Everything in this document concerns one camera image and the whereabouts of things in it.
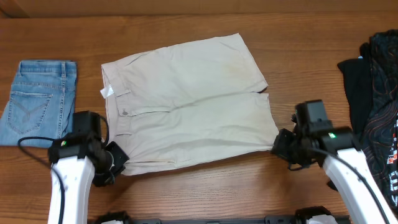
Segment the beige cotton shorts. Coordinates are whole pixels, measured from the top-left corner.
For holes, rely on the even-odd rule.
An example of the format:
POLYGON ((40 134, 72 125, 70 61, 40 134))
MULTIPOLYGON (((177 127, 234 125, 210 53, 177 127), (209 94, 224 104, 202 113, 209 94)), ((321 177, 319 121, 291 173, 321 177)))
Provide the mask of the beige cotton shorts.
POLYGON ((182 169, 273 147, 267 81, 239 34, 101 66, 110 139, 124 175, 182 169))

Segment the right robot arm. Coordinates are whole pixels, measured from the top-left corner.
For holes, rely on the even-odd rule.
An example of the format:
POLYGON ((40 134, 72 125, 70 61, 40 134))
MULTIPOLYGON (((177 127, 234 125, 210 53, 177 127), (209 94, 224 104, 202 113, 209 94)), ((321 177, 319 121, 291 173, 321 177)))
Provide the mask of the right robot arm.
POLYGON ((334 128, 322 100, 295 106, 293 131, 281 129, 271 153, 297 170, 317 163, 338 191, 354 223, 397 223, 349 127, 334 128))

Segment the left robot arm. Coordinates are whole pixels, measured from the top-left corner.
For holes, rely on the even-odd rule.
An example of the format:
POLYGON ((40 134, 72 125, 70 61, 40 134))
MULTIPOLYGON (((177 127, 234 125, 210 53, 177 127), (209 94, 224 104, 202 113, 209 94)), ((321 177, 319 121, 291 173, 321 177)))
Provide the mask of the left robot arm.
POLYGON ((49 223, 87 223, 91 186, 112 185, 125 169, 129 157, 109 134, 102 140, 102 122, 92 111, 74 113, 72 132, 52 141, 49 223))

